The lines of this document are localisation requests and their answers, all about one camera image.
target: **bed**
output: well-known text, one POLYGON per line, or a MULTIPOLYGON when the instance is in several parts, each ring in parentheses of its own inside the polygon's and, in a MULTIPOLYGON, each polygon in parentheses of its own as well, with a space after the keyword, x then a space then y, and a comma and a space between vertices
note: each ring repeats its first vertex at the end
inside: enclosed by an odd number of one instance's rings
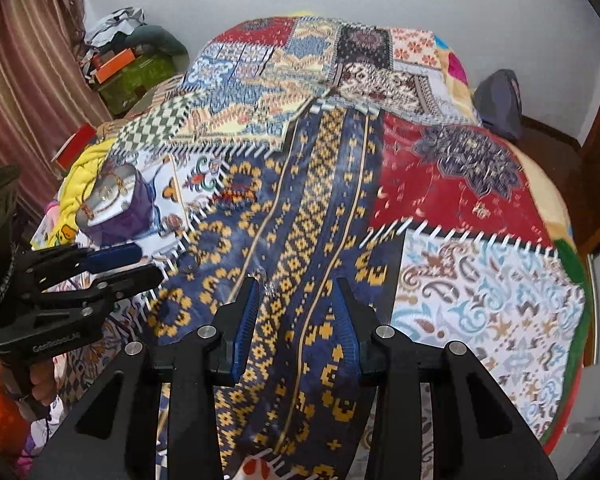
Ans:
MULTIPOLYGON (((226 478, 363 478, 374 396, 355 387, 333 330, 342 276, 413 340, 469 345, 550 451, 582 366, 584 272, 557 189, 481 128, 442 39, 320 16, 251 20, 146 102, 101 126, 46 240, 134 240, 165 280, 60 360, 58 410, 128 341, 179 340, 253 275, 262 304, 248 367, 216 391, 226 478)), ((165 385, 157 478, 168 395, 165 385)), ((422 399, 432 478, 426 384, 422 399)))

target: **wooden floor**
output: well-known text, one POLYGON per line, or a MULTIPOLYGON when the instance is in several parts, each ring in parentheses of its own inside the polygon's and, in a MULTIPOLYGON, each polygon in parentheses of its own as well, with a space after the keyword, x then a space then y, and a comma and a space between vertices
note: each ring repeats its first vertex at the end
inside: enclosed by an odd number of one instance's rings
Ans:
POLYGON ((569 209, 574 240, 577 245, 583 244, 594 230, 594 209, 587 201, 591 190, 585 184, 578 153, 570 144, 531 126, 523 130, 518 147, 554 181, 569 209))

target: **metal screw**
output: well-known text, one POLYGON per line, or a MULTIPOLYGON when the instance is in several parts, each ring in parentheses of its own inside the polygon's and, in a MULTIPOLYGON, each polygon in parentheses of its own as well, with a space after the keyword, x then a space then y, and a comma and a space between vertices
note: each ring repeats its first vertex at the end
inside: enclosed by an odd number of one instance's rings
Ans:
POLYGON ((218 330, 216 330, 216 327, 213 325, 203 325, 198 329, 198 335, 202 339, 209 339, 210 337, 215 336, 217 331, 218 330))
POLYGON ((125 352, 127 355, 136 355, 142 351, 142 343, 139 341, 132 341, 127 343, 125 346, 125 352))
POLYGON ((452 354, 456 354, 456 355, 466 354, 465 344, 461 343, 459 341, 452 341, 451 343, 449 343, 449 350, 451 351, 452 354))
POLYGON ((376 328, 376 334, 382 339, 391 339, 395 335, 395 330, 389 325, 380 325, 376 328))

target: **baseboard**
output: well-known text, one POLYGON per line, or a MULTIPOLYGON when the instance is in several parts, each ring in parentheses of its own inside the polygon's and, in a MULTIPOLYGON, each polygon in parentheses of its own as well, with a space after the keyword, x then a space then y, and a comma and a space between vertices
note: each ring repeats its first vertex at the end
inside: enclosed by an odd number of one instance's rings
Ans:
POLYGON ((571 137, 570 135, 567 135, 564 132, 561 132, 560 130, 556 130, 555 128, 553 128, 552 126, 549 126, 548 124, 541 123, 540 121, 536 121, 535 119, 532 119, 531 117, 527 117, 525 115, 522 116, 521 122, 522 122, 522 125, 526 126, 527 128, 532 128, 534 130, 538 130, 539 132, 547 134, 548 136, 553 137, 556 140, 560 140, 560 142, 567 143, 576 152, 580 151, 580 148, 581 148, 580 143, 578 142, 578 139, 576 139, 575 137, 571 137))

